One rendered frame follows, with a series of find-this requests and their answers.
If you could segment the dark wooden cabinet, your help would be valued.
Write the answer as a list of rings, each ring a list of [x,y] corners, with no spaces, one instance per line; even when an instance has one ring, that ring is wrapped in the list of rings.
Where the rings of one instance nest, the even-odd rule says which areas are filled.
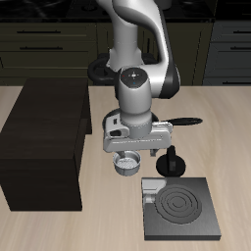
[[[0,186],[12,211],[79,211],[92,132],[85,78],[30,78],[0,131]]]

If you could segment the dark grey stove plate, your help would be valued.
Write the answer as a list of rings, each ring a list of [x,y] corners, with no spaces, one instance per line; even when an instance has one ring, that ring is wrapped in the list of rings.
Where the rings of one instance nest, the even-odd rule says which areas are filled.
[[[221,239],[204,177],[143,177],[141,190],[145,240]]]

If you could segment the black kitchen countertop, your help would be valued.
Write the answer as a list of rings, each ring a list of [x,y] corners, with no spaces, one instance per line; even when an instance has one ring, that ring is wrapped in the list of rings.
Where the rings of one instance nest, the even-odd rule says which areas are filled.
[[[172,0],[167,23],[251,21],[251,0]],[[0,0],[0,23],[109,23],[96,0]]]

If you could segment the round black stove knob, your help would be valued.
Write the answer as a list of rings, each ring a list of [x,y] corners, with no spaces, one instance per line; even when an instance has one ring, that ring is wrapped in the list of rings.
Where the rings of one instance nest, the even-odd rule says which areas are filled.
[[[185,172],[185,162],[176,154],[176,148],[172,145],[167,153],[158,158],[156,163],[157,172],[164,177],[182,176]]]

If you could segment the dark kitchen cupboards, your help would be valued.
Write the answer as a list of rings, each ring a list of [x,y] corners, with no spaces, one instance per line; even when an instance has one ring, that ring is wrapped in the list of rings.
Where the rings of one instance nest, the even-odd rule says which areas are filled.
[[[202,83],[213,25],[168,23],[183,85]],[[0,85],[29,77],[86,77],[90,63],[114,45],[110,23],[0,24]]]

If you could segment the black frying pan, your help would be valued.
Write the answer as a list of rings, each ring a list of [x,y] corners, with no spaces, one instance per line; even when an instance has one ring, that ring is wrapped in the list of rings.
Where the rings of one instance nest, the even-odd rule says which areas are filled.
[[[105,128],[106,128],[106,120],[109,117],[118,114],[119,112],[120,112],[120,109],[115,109],[115,110],[109,112],[105,116],[105,118],[102,121],[102,127],[103,127],[104,131],[105,131]],[[152,113],[152,122],[158,122],[158,121],[159,121],[158,117],[154,113]],[[173,126],[192,126],[192,125],[201,124],[203,122],[203,120],[199,119],[199,118],[176,118],[176,119],[169,119],[169,120],[161,121],[161,122],[169,122]]]

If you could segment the grey fluted ramekin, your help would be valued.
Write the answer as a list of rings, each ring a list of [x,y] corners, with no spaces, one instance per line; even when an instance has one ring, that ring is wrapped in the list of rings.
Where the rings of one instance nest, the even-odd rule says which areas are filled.
[[[118,152],[113,156],[116,172],[121,176],[133,176],[140,167],[141,156],[137,151],[125,151],[125,158],[121,158]]]

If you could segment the grey kitchen cupboard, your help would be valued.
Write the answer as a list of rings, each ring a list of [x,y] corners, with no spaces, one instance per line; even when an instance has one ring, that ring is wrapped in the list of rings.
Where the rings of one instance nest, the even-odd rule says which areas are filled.
[[[214,23],[203,84],[251,86],[251,21]]]

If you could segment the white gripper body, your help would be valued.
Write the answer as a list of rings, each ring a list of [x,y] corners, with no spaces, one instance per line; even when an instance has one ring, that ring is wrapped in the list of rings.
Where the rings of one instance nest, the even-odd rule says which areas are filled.
[[[104,136],[103,149],[106,152],[120,152],[169,148],[172,145],[172,131],[171,123],[154,122],[151,132],[140,139]]]

